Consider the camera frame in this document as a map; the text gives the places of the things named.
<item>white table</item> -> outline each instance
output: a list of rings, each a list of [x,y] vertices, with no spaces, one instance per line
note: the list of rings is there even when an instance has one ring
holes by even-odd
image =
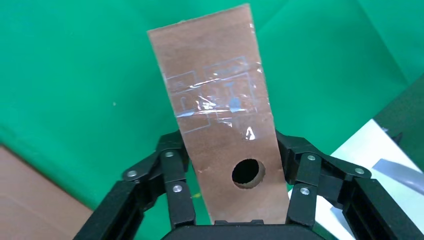
[[[421,171],[373,119],[359,129],[331,156],[370,170],[372,178],[377,179],[381,183],[420,231],[424,233],[424,196],[372,169],[372,167],[380,159],[386,159],[413,170]],[[334,208],[321,196],[317,198],[315,220],[339,240],[355,239],[343,217],[342,211]]]

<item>cardboard strip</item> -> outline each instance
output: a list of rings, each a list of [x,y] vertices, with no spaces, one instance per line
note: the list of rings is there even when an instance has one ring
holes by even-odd
[[[289,198],[249,5],[148,34],[211,221],[284,223]]]

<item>transparent tape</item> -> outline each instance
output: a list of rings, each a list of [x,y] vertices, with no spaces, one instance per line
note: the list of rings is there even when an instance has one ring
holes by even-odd
[[[202,71],[166,77],[181,132],[220,124],[237,129],[245,140],[257,139],[258,124],[266,123],[263,118],[272,121],[262,75],[260,62],[247,62],[240,56],[204,66]]]

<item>brown cardboard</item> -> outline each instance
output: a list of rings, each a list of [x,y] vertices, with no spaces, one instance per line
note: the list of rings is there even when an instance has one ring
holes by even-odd
[[[284,223],[289,198],[249,5],[148,34],[211,221]],[[264,177],[237,186],[232,172],[246,159]]]
[[[71,240],[92,211],[0,145],[0,239]]]

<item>green backdrop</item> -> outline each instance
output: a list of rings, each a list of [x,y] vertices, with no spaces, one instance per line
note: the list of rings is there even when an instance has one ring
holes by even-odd
[[[1,1],[0,140],[94,209],[177,129],[146,31],[244,2]],[[422,0],[250,3],[276,127],[328,154],[424,72]],[[140,236],[167,214],[161,197]]]

